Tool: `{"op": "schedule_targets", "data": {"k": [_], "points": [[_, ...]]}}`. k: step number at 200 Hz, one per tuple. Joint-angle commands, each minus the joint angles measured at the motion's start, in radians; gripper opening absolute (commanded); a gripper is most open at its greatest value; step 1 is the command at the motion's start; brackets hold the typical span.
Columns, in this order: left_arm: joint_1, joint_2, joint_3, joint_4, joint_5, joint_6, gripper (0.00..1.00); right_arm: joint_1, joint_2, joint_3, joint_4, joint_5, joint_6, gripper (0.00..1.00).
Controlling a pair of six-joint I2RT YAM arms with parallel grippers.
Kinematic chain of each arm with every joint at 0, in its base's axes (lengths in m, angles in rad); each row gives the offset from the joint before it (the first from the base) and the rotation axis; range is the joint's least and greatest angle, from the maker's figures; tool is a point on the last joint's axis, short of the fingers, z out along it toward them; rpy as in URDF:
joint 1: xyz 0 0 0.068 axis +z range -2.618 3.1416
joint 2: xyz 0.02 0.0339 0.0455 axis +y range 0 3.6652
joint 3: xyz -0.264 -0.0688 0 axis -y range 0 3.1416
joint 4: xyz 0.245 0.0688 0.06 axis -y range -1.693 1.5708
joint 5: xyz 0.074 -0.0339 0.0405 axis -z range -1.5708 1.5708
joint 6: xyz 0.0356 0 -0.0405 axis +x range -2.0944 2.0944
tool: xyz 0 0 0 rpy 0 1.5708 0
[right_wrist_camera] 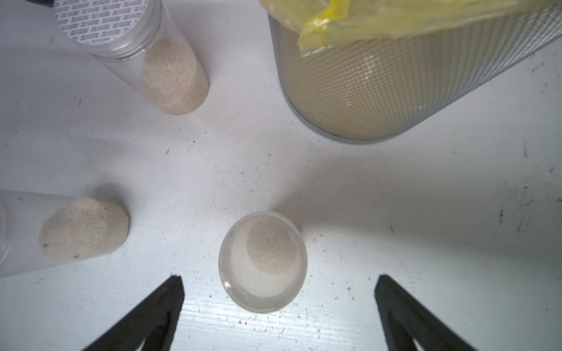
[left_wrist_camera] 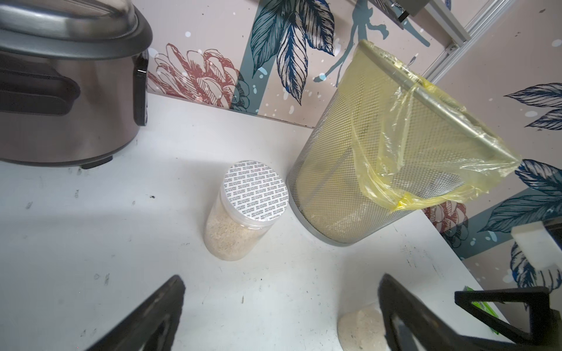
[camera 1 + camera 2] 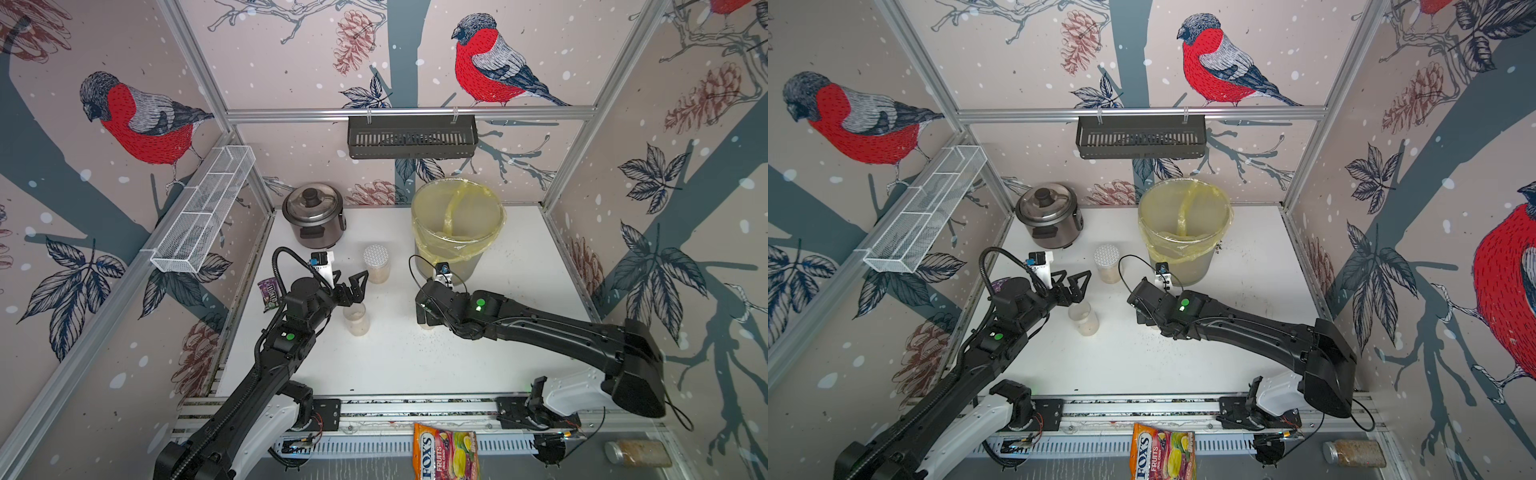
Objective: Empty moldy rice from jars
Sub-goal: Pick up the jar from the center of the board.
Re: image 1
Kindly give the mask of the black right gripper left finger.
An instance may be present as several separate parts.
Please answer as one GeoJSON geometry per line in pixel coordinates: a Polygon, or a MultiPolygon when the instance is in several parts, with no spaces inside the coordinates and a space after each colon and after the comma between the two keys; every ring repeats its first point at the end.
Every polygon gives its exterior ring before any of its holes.
{"type": "Polygon", "coordinates": [[[170,276],[87,350],[169,350],[184,303],[180,276],[170,276]]]}

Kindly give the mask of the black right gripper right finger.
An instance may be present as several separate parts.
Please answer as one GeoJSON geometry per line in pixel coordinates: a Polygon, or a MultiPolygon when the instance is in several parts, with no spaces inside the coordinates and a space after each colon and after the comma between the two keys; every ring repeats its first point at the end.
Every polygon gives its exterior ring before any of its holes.
{"type": "Polygon", "coordinates": [[[389,350],[475,351],[391,276],[379,276],[374,297],[389,350]]]}

